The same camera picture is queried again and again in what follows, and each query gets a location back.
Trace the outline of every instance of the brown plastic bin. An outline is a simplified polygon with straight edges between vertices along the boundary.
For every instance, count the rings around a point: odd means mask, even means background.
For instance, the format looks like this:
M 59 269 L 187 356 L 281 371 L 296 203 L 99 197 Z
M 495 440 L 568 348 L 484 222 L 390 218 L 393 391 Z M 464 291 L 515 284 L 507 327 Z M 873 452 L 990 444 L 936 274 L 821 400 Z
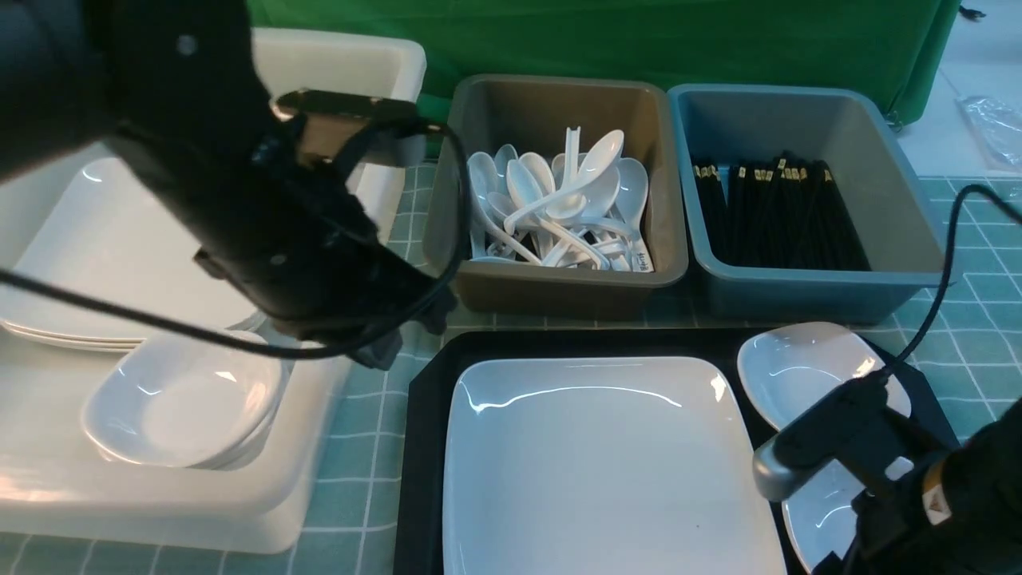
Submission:
M 579 149 L 615 129 L 624 132 L 622 155 L 643 162 L 650 193 L 642 231 L 653 258 L 651 273 L 558 269 L 465 261 L 455 289 L 471 310 L 576 319 L 630 320 L 642 314 L 657 287 L 677 282 L 689 265 L 678 153 L 666 93 L 650 84 L 535 76 L 475 76 L 458 85 L 449 123 L 471 154 L 505 144 L 519 153 L 552 157 L 564 150 L 564 131 L 582 128 Z M 455 241 L 457 179 L 445 145 L 433 182 L 423 252 L 438 270 Z

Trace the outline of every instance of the plastic bag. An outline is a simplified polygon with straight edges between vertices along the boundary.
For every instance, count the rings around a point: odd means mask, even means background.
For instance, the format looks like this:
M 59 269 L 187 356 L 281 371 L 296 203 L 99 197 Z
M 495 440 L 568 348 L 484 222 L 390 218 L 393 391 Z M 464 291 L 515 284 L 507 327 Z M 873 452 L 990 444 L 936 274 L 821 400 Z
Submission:
M 959 98 L 959 105 L 996 166 L 1022 172 L 1022 115 L 992 96 Z

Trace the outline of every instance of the white plastic bin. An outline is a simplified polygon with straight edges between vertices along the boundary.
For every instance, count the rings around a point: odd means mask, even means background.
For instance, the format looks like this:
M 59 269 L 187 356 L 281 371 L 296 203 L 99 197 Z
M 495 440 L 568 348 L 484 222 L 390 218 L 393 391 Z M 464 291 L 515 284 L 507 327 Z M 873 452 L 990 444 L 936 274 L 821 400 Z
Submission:
M 274 96 L 307 87 L 414 101 L 426 66 L 418 44 L 345 34 L 257 30 L 254 51 Z M 75 172 L 105 153 L 92 146 L 0 186 L 0 265 L 16 261 Z M 404 170 L 368 165 L 350 183 L 386 238 Z M 289 547 L 305 521 L 322 430 L 351 362 L 300 363 L 256 460 L 234 471 L 203 471 L 99 457 L 78 415 L 118 360 L 0 332 L 0 532 L 248 553 Z

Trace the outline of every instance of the gray plastic bin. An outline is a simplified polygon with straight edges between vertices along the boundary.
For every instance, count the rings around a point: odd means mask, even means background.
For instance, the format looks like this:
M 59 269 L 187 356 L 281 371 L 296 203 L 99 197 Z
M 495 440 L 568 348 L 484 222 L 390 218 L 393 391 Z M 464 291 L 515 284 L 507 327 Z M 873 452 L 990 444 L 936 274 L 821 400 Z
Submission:
M 471 310 L 584 320 L 641 316 L 656 287 L 688 269 L 685 211 L 667 94 L 649 84 L 531 76 L 476 76 L 458 85 L 449 124 L 471 154 L 511 143 L 519 153 L 552 157 L 564 150 L 564 130 L 582 128 L 580 149 L 611 130 L 624 131 L 623 155 L 643 162 L 650 193 L 642 221 L 655 271 L 633 273 L 465 261 L 455 287 Z M 445 145 L 429 203 L 423 253 L 434 270 L 451 257 L 454 236 L 454 154 Z
M 935 286 L 944 241 L 876 106 L 846 90 L 683 85 L 668 91 L 692 248 L 713 316 L 876 324 Z M 731 165 L 791 150 L 830 163 L 873 271 L 737 267 L 710 250 L 692 155 Z

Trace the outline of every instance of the black cable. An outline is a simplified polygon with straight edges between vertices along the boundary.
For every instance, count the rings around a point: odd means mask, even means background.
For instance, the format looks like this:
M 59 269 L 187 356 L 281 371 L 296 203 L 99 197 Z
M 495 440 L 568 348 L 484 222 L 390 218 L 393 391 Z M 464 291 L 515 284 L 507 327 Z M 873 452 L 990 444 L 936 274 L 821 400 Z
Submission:
M 447 124 L 438 122 L 429 123 L 427 124 L 427 131 L 439 133 L 444 137 L 450 139 L 451 145 L 454 148 L 456 163 L 458 165 L 459 213 L 457 219 L 456 236 L 466 237 L 468 235 L 470 217 L 469 209 L 471 205 L 469 203 L 468 194 L 471 191 L 469 188 L 468 160 L 465 154 L 465 147 L 462 144 L 461 138 L 458 137 L 458 134 L 456 134 Z M 451 259 L 444 268 L 444 271 L 440 272 L 439 276 L 437 276 L 432 282 L 430 289 L 423 293 L 419 299 L 406 307 L 404 310 L 394 314 L 385 322 L 377 324 L 376 326 L 367 327 L 366 331 L 364 331 L 362 335 L 353 338 L 351 341 L 330 344 L 322 348 L 310 349 L 289 348 L 237 340 L 230 336 L 211 332 L 210 330 L 205 330 L 203 328 L 197 328 L 195 326 L 182 324 L 159 316 L 153 316 L 137 309 L 127 308 L 109 302 L 104 302 L 102 300 L 90 298 L 88 296 L 83 296 L 81 294 L 76 294 L 74 292 L 68 292 L 61 289 L 61 287 L 37 281 L 6 269 L 0 269 L 0 283 L 7 283 L 16 287 L 18 290 L 25 290 L 26 292 L 31 292 L 45 298 L 57 300 L 65 304 L 106 316 L 112 316 L 129 322 L 135 322 L 151 328 L 164 330 L 166 332 L 172 332 L 174 334 L 186 336 L 208 344 L 216 344 L 227 348 L 280 360 L 325 360 L 358 351 L 376 340 L 379 340 L 383 336 L 393 332 L 394 330 L 398 330 L 406 322 L 419 316 L 432 302 L 440 290 L 444 289 L 444 286 L 454 280 L 454 276 L 458 272 L 458 267 L 461 265 L 462 259 L 464 259 L 467 255 L 466 249 L 466 242 L 456 242 L 455 250 Z
M 955 262 L 955 238 L 958 233 L 958 221 L 959 215 L 962 212 L 962 204 L 965 198 L 970 193 L 979 193 L 987 199 L 989 199 L 994 205 L 997 206 L 1006 215 L 1015 220 L 1015 223 L 1022 225 L 1022 213 L 1018 211 L 1015 207 L 1012 207 L 1007 201 L 1001 198 L 1000 195 L 993 192 L 990 188 L 978 184 L 970 184 L 962 188 L 958 195 L 955 196 L 955 202 L 951 204 L 951 214 L 947 223 L 947 245 L 944 251 L 944 268 L 940 274 L 940 283 L 937 285 L 937 293 L 933 296 L 933 304 L 930 305 L 930 312 L 926 315 L 926 319 L 923 320 L 923 324 L 919 326 L 919 331 L 916 332 L 916 337 L 909 342 L 909 345 L 901 350 L 894 362 L 887 366 L 884 370 L 890 374 L 891 367 L 896 364 L 904 364 L 905 361 L 912 355 L 912 352 L 916 351 L 919 344 L 926 337 L 926 333 L 930 331 L 930 327 L 933 326 L 933 322 L 937 319 L 937 313 L 940 310 L 940 304 L 944 301 L 944 295 L 947 294 L 947 287 L 950 285 L 951 280 L 951 265 Z

